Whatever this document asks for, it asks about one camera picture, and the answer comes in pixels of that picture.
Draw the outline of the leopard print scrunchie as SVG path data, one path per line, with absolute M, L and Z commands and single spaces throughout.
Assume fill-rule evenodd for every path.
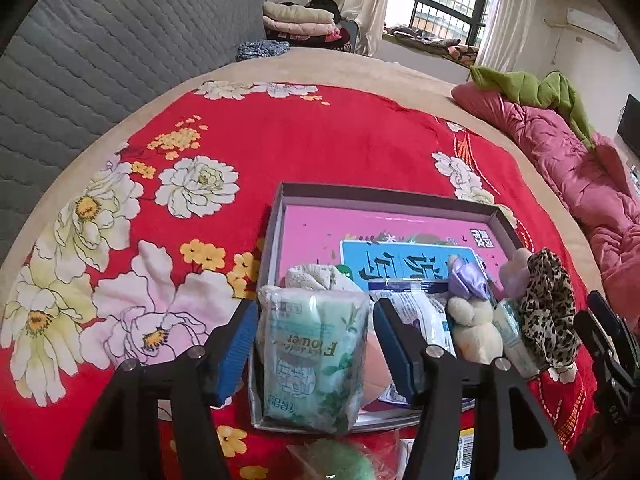
M 531 255 L 527 269 L 529 279 L 518 307 L 523 341 L 539 365 L 565 370 L 574 364 L 579 347 L 570 274 L 549 248 Z

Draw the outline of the white air conditioner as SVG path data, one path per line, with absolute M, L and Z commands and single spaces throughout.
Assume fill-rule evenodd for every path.
M 613 23 L 574 8 L 567 9 L 566 21 L 570 26 L 585 30 L 591 35 L 607 42 L 614 48 L 620 46 L 620 31 Z

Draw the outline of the red floral blanket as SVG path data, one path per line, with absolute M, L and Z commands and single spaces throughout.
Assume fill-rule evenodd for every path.
M 175 359 L 254 297 L 284 182 L 495 206 L 573 266 L 511 154 L 470 129 L 352 89 L 206 82 L 70 174 L 9 290 L 1 423 L 34 477 L 62 474 L 118 364 Z

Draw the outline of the pink quilted duvet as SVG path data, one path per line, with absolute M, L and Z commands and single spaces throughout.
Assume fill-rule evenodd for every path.
M 589 240 L 613 310 L 639 330 L 639 199 L 613 143 L 593 133 L 586 148 L 553 110 L 520 105 L 476 84 L 451 96 L 468 113 L 510 136 Z

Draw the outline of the pink shallow cardboard box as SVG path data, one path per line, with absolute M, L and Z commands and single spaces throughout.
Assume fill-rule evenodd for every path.
M 283 182 L 272 203 L 258 287 L 283 286 L 299 264 L 340 266 L 362 290 L 372 281 L 444 282 L 447 260 L 475 260 L 491 281 L 521 248 L 496 206 L 455 198 Z

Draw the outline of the grey quilted sofa back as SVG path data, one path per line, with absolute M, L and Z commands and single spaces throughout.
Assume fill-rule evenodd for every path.
M 1 247 L 140 107 L 262 38 L 264 0 L 39 0 L 1 57 Z

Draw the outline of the dark blanket on windowsill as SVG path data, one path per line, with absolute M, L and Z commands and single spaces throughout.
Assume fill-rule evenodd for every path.
M 466 67 L 475 63 L 480 50 L 479 47 L 472 46 L 472 44 L 464 44 L 459 38 L 439 38 L 431 32 L 416 27 L 386 28 L 385 36 L 393 38 L 402 46 L 446 58 Z

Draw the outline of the green sponge plastic pack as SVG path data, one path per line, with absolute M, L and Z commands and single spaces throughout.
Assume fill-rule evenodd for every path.
M 362 405 L 369 297 L 265 286 L 258 298 L 262 416 L 279 426 L 346 434 Z

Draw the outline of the pink plush bunny keychain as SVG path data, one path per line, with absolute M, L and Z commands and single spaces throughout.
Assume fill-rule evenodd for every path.
M 521 300 L 526 292 L 530 278 L 528 259 L 533 254 L 526 248 L 518 248 L 511 260 L 499 269 L 499 278 L 504 296 L 513 300 Z

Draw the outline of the small wet wipes pack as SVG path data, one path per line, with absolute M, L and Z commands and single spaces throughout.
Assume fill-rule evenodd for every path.
M 520 375 L 525 379 L 538 375 L 539 368 L 524 344 L 520 323 L 509 300 L 503 299 L 496 305 L 492 322 L 502 338 L 504 355 Z

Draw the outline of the green sponge in bag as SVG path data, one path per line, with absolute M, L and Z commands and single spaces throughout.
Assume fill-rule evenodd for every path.
M 396 479 L 398 430 L 346 438 L 325 437 L 286 449 L 300 467 L 301 479 Z

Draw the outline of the blue patterned cloth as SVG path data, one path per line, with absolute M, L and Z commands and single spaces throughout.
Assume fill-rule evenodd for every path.
M 252 58 L 275 58 L 284 55 L 290 50 L 287 41 L 259 39 L 255 41 L 245 41 L 236 50 L 235 61 L 248 61 Z

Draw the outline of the stack of folded clothes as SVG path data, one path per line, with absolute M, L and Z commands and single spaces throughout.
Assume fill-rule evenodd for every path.
M 310 0 L 306 4 L 265 1 L 262 21 L 269 40 L 291 47 L 352 52 L 358 26 L 345 20 L 334 0 Z

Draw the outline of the cream plush bear purple bow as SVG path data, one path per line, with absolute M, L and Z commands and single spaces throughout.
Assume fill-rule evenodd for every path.
M 465 361 L 489 365 L 503 354 L 503 341 L 494 325 L 494 305 L 484 271 L 460 256 L 448 259 L 446 310 L 454 348 Z

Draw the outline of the white curtain right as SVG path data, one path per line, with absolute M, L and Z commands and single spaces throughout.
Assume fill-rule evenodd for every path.
M 475 64 L 500 72 L 513 70 L 524 49 L 535 6 L 536 0 L 491 0 Z

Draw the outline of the white dotted scrunchie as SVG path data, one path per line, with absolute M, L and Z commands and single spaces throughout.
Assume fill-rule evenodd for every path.
M 338 270 L 337 266 L 330 264 L 307 263 L 293 266 L 286 271 L 284 284 L 287 288 L 362 292 L 362 289 Z

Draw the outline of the green jacket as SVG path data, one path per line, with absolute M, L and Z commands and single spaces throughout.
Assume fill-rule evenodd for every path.
M 538 79 L 527 72 L 503 73 L 473 65 L 470 74 L 480 90 L 497 91 L 512 103 L 554 110 L 586 148 L 594 148 L 593 128 L 582 97 L 561 72 L 552 70 L 544 78 Z

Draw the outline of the white plastic packet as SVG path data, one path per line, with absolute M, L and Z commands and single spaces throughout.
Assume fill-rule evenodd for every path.
M 457 356 L 446 313 L 448 286 L 444 282 L 374 280 L 369 282 L 369 296 L 372 302 L 390 300 L 401 322 L 416 328 L 428 344 L 437 344 Z

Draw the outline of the black television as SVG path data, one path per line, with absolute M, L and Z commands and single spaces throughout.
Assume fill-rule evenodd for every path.
M 640 102 L 632 94 L 627 96 L 617 134 L 626 147 L 640 157 Z

